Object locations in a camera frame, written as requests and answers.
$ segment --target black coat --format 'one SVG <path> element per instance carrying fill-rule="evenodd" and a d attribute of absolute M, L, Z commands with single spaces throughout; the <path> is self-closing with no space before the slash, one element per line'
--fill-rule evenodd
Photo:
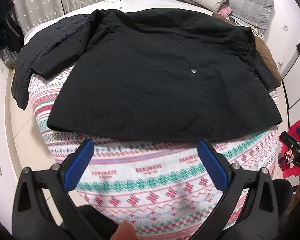
<path fill-rule="evenodd" d="M 48 119 L 54 130 L 220 142 L 282 121 L 250 28 L 199 12 L 96 10 L 31 69 L 49 79 L 75 61 Z"/>
<path fill-rule="evenodd" d="M 9 14 L 12 8 L 12 0 L 0 0 L 0 49 L 8 47 L 10 51 L 19 53 L 24 36 L 21 27 Z"/>
<path fill-rule="evenodd" d="M 31 67 L 63 41 L 81 30 L 87 19 L 88 15 L 84 14 L 61 19 L 39 31 L 20 51 L 11 94 L 21 109 L 25 110 L 29 101 L 28 87 L 34 73 Z"/>

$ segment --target patterned blanket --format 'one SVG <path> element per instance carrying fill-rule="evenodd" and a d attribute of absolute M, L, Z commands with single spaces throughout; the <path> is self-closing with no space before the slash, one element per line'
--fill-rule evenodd
<path fill-rule="evenodd" d="M 33 75 L 30 100 L 42 137 L 56 162 L 62 163 L 86 138 L 95 143 L 94 156 L 77 191 L 118 224 L 132 223 L 138 239 L 188 239 L 209 216 L 220 199 L 199 160 L 196 145 L 122 141 L 47 127 L 51 108 L 74 66 L 45 81 Z M 277 93 L 270 93 L 277 104 Z M 274 171 L 278 128 L 271 127 L 234 141 L 213 145 L 230 163 L 244 169 L 267 167 Z M 233 225 L 245 200 L 242 192 L 227 226 Z"/>

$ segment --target bed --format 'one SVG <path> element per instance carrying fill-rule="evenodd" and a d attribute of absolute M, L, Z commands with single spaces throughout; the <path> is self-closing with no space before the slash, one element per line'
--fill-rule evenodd
<path fill-rule="evenodd" d="M 89 14 L 96 9 L 116 8 L 132 12 L 156 7 L 212 14 L 204 8 L 176 0 L 110 0 L 81 8 L 63 17 Z M 25 43 L 60 18 L 32 29 Z M 95 153 L 77 186 L 80 195 L 115 222 L 128 220 L 132 223 L 138 239 L 189 238 L 208 217 L 222 195 L 200 162 L 196 144 L 120 141 L 50 130 L 46 125 L 49 113 L 73 67 L 69 66 L 47 81 L 34 74 L 29 85 L 36 121 L 55 161 L 62 163 L 84 139 L 91 139 L 95 143 Z M 277 92 L 274 90 L 270 95 L 278 106 Z M 267 167 L 273 175 L 278 135 L 278 126 L 273 126 L 258 134 L 213 146 L 230 163 L 237 162 L 244 169 L 250 170 Z M 235 222 L 246 194 L 244 190 L 227 226 Z"/>

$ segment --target wall outlet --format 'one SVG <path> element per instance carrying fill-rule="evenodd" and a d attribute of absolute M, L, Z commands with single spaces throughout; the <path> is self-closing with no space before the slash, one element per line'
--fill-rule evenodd
<path fill-rule="evenodd" d="M 282 28 L 287 32 L 288 29 L 289 29 L 289 26 L 284 23 L 283 26 L 282 26 Z"/>

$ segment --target white floor tile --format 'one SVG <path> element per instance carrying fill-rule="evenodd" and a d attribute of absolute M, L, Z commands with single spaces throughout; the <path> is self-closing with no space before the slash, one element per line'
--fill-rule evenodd
<path fill-rule="evenodd" d="M 30 167 L 33 171 L 46 170 L 55 163 L 45 145 L 34 116 L 25 124 L 14 139 L 21 167 Z M 43 190 L 45 198 L 51 194 Z"/>
<path fill-rule="evenodd" d="M 18 107 L 14 98 L 10 98 L 10 111 L 11 111 L 11 126 L 13 138 L 15 138 L 24 125 L 34 116 L 31 104 L 23 111 Z"/>
<path fill-rule="evenodd" d="M 76 190 L 73 190 L 73 191 L 70 191 L 69 192 L 69 196 L 71 197 L 72 201 L 74 202 L 74 204 L 78 207 L 78 206 L 82 206 L 82 205 L 87 205 L 88 203 L 80 196 L 80 194 L 76 191 Z M 50 208 L 50 212 L 55 220 L 55 222 L 60 225 L 63 221 L 52 197 L 50 197 L 48 200 L 47 200 L 47 204 Z"/>
<path fill-rule="evenodd" d="M 78 206 L 83 206 L 87 205 L 88 202 L 84 200 L 84 198 L 76 191 L 70 191 L 69 196 L 72 199 L 73 203 L 78 207 Z"/>
<path fill-rule="evenodd" d="M 47 204 L 48 204 L 48 207 L 50 209 L 50 212 L 51 212 L 51 214 L 52 214 L 52 216 L 53 216 L 56 224 L 60 225 L 62 223 L 63 219 L 62 219 L 62 217 L 61 217 L 61 215 L 60 215 L 60 213 L 59 213 L 59 211 L 58 211 L 58 209 L 57 209 L 57 207 L 56 207 L 56 205 L 55 205 L 52 197 L 50 197 L 47 200 Z"/>
<path fill-rule="evenodd" d="M 288 109 L 287 109 L 287 104 L 286 104 L 286 97 L 283 89 L 283 85 L 281 84 L 281 87 L 277 88 L 277 93 L 278 93 L 278 108 L 279 112 L 282 117 L 282 123 L 279 124 L 279 133 L 283 131 L 288 131 L 289 126 L 288 126 Z"/>

